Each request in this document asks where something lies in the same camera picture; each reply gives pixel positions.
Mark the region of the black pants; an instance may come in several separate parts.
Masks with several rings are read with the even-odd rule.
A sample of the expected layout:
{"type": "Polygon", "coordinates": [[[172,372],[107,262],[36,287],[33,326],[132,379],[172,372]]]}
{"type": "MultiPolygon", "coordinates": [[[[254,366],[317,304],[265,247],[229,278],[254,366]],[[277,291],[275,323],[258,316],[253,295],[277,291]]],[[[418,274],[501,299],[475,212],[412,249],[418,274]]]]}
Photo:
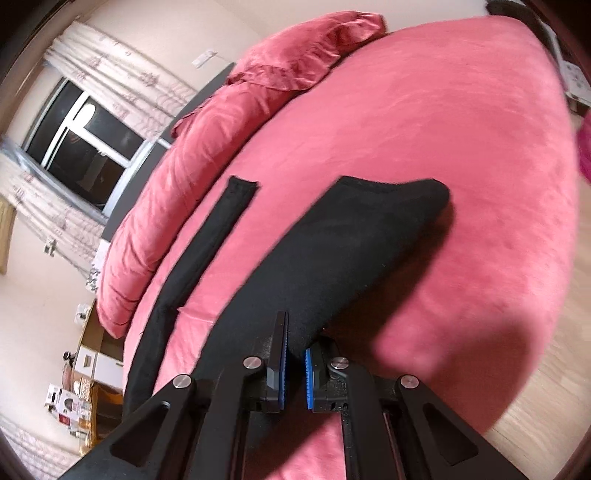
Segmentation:
{"type": "MultiPolygon", "coordinates": [[[[152,395],[180,307],[256,195],[236,177],[168,274],[127,376],[123,414],[152,395]]],[[[215,380],[288,316],[287,356],[300,357],[325,323],[373,284],[438,219],[449,188],[434,179],[405,184],[344,176],[264,257],[214,323],[191,376],[215,380]]]]}

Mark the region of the white cabinet with drawer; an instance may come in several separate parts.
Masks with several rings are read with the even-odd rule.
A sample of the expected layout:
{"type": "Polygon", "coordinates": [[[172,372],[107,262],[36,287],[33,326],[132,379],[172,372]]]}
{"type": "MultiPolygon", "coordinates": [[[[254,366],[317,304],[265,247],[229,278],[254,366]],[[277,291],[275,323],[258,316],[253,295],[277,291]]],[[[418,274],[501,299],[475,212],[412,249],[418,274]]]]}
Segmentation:
{"type": "Polygon", "coordinates": [[[74,372],[121,393],[123,390],[124,339],[113,338],[100,324],[92,303],[86,315],[74,361],[74,372]]]}

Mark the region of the white product box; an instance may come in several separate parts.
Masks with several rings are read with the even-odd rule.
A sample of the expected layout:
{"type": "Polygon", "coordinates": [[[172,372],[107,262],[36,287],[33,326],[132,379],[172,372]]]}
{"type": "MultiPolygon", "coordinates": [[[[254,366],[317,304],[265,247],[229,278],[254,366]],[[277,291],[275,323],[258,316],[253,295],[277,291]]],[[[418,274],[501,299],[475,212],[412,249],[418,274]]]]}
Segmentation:
{"type": "Polygon", "coordinates": [[[44,408],[60,423],[73,431],[90,429],[91,405],[88,401],[55,384],[50,384],[44,408]]]}

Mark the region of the pink bed blanket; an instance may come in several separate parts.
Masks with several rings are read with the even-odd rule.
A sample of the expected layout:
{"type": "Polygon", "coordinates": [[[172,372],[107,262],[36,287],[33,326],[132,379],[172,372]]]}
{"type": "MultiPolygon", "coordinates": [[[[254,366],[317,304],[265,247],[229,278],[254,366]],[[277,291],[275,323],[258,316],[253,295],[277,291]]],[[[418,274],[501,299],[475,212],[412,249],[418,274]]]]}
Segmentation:
{"type": "Polygon", "coordinates": [[[517,479],[483,437],[567,288],[576,152],[521,22],[291,27],[181,119],[112,240],[103,479],[517,479]]]}

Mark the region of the red folded duvet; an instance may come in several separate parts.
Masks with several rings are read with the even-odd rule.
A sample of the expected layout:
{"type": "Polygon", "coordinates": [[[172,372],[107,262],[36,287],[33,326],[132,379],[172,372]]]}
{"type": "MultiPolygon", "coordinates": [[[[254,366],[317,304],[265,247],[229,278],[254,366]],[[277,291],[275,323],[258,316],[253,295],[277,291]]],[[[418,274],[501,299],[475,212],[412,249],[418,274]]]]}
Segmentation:
{"type": "Polygon", "coordinates": [[[251,83],[224,86],[174,127],[173,145],[150,174],[106,254],[96,309],[112,337],[126,334],[163,257],[215,179],[290,97],[251,83]]]}

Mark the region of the white patterned curtain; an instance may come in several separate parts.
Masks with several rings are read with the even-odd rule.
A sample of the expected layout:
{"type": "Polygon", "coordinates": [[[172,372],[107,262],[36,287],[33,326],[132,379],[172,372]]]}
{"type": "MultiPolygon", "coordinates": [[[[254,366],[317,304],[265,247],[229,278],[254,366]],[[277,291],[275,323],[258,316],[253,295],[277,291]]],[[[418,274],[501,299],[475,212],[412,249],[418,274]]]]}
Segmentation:
{"type": "Polygon", "coordinates": [[[140,52],[77,21],[53,40],[44,60],[146,140],[159,137],[197,95],[140,52]]]}

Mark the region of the grey bed headboard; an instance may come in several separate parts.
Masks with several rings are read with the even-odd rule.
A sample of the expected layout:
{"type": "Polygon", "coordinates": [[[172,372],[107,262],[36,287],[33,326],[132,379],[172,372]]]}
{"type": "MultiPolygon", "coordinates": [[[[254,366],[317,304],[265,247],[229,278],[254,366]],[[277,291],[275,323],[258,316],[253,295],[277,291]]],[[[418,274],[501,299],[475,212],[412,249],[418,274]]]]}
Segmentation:
{"type": "Polygon", "coordinates": [[[224,81],[234,66],[234,63],[229,63],[228,66],[225,66],[221,72],[214,76],[204,88],[199,90],[197,95],[184,106],[180,113],[164,129],[164,132],[148,148],[147,153],[140,158],[139,166],[133,168],[131,177],[124,185],[123,190],[115,195],[116,203],[114,204],[106,226],[102,232],[103,240],[107,242],[111,241],[124,217],[136,203],[152,171],[158,165],[162,156],[173,144],[174,138],[172,137],[172,129],[176,126],[176,123],[183,119],[184,116],[197,110],[197,108],[204,104],[211,95],[214,95],[214,93],[224,84],[224,81]]]}

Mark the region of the red ruffled pillow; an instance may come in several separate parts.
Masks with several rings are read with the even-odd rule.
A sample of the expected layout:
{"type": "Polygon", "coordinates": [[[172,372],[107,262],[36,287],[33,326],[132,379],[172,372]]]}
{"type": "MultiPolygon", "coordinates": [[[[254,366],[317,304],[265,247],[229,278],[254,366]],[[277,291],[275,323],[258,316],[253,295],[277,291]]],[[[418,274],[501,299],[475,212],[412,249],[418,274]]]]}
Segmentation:
{"type": "Polygon", "coordinates": [[[283,29],[253,45],[226,83],[251,83],[279,91],[314,87],[346,55],[384,37],[382,15],[339,11],[283,29]]]}

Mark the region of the window with white frame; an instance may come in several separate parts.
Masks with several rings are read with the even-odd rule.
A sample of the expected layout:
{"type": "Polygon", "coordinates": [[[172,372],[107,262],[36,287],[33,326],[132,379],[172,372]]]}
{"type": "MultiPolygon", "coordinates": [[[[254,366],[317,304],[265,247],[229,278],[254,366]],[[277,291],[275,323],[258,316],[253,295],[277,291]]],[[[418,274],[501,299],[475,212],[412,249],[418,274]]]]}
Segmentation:
{"type": "Polygon", "coordinates": [[[24,150],[73,194],[110,216],[153,143],[63,79],[52,91],[24,150]]]}

